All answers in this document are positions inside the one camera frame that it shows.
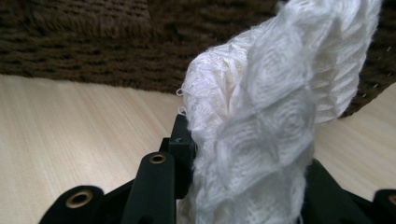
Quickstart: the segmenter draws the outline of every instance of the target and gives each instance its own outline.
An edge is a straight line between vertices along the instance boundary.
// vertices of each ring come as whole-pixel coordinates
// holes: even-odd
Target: woven rattan
[[[0,74],[175,92],[190,61],[275,14],[276,0],[0,0]],[[383,4],[358,111],[396,81],[396,4]]]

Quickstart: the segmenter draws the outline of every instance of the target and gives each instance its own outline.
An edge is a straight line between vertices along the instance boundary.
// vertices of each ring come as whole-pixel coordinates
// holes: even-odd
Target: metal grommet
[[[396,194],[390,194],[389,200],[391,203],[393,203],[393,205],[396,205]]]
[[[90,190],[81,190],[67,199],[66,206],[69,208],[80,208],[90,202],[92,197],[93,194]]]
[[[163,154],[155,154],[149,158],[149,162],[153,164],[160,164],[166,161],[166,156]]]

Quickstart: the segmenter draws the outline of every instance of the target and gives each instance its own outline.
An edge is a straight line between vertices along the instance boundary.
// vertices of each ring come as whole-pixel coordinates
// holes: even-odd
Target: white thread
[[[178,223],[295,223],[314,123],[356,93],[380,1],[290,0],[199,55],[182,86],[198,152]]]
[[[186,116],[186,107],[184,107],[184,106],[179,106],[178,107],[178,109],[177,109],[177,113],[179,114],[179,115],[183,115],[183,116]]]
[[[176,95],[182,96],[182,95],[183,95],[183,90],[182,90],[182,89],[178,89],[178,90],[176,91]]]

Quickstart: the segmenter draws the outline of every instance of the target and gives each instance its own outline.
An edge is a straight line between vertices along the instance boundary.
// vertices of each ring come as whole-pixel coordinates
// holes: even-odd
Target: white textured cloth
[[[198,151],[177,223],[295,223],[314,124],[356,93],[379,0],[290,0],[199,55],[182,86]]]

